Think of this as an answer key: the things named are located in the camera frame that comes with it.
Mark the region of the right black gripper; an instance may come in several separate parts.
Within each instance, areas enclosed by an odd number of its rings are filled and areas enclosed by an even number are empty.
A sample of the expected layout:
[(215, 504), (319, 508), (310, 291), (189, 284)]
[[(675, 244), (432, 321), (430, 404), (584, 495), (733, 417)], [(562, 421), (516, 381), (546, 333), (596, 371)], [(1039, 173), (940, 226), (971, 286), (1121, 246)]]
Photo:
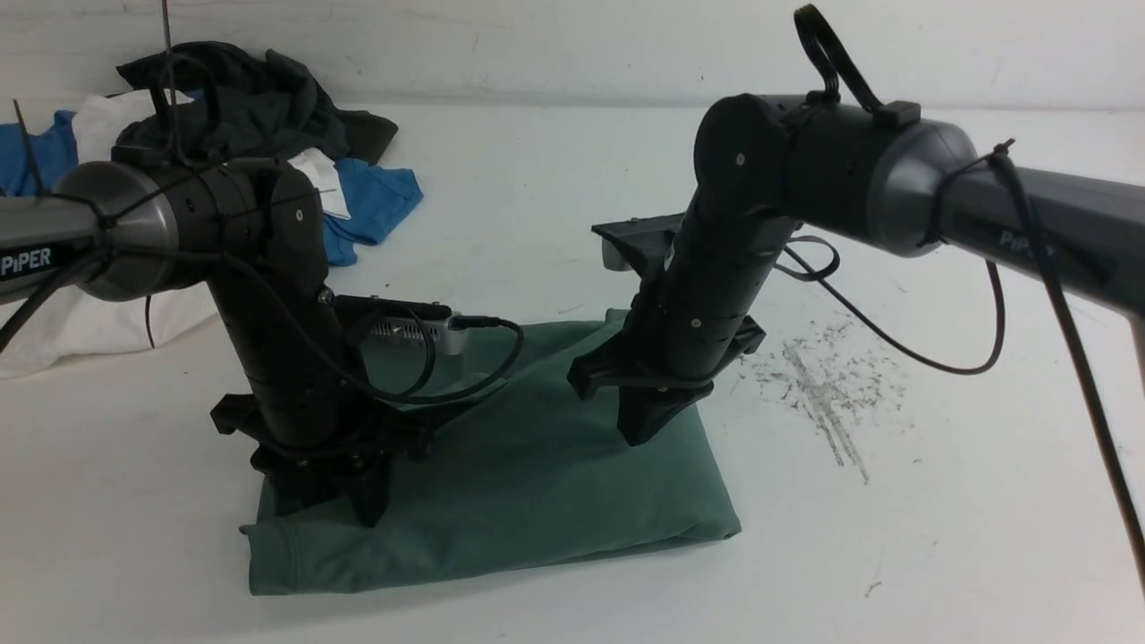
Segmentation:
[(581, 399), (621, 390), (617, 429), (645, 445), (679, 413), (711, 395), (714, 374), (768, 277), (768, 215), (690, 207), (666, 257), (640, 278), (619, 333), (572, 360)]

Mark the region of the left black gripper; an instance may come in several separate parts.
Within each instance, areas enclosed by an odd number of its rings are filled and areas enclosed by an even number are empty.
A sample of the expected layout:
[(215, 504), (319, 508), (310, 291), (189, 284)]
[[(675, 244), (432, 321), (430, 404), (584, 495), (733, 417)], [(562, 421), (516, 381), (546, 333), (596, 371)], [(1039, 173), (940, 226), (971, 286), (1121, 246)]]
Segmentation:
[[(253, 463), (268, 472), (269, 515), (291, 516), (338, 500), (327, 463), (348, 469), (344, 496), (361, 526), (373, 529), (389, 503), (392, 457), (424, 457), (426, 421), (400, 411), (423, 405), (418, 390), (376, 396), (361, 347), (347, 341), (327, 288), (299, 294), (281, 280), (211, 281), (226, 333), (240, 359), (248, 394), (230, 394), (211, 413), (218, 432), (253, 437)], [(388, 345), (388, 348), (404, 348)], [(431, 338), (429, 363), (443, 356)]]

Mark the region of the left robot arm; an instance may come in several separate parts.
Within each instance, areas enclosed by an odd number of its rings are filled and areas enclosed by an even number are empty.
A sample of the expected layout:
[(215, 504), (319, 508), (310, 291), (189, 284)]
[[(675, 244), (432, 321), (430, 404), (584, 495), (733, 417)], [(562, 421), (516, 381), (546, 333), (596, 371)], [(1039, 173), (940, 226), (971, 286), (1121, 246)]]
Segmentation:
[(285, 162), (82, 164), (54, 194), (3, 197), (1, 248), (1, 299), (19, 303), (3, 343), (58, 288), (131, 301), (205, 283), (250, 384), (211, 419), (253, 439), (252, 466), (301, 506), (342, 497), (376, 526), (392, 460), (429, 450), (414, 394), (369, 387), (361, 343), (458, 353), (461, 320), (441, 304), (332, 293), (318, 193)]

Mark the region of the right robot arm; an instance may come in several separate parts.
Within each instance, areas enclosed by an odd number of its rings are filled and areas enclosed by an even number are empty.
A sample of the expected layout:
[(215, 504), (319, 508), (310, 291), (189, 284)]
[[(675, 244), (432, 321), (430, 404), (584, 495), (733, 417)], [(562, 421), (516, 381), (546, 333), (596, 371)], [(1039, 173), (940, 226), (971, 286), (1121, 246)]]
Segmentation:
[(605, 262), (633, 269), (622, 329), (572, 360), (581, 399), (619, 391), (617, 427), (642, 445), (764, 330), (750, 319), (777, 256), (802, 225), (884, 252), (919, 257), (940, 243), (1030, 275), (1030, 209), (1067, 291), (1142, 319), (1142, 187), (1064, 173), (994, 170), (951, 123), (897, 102), (867, 113), (802, 97), (720, 99), (700, 123), (698, 187), (682, 215), (597, 225)]

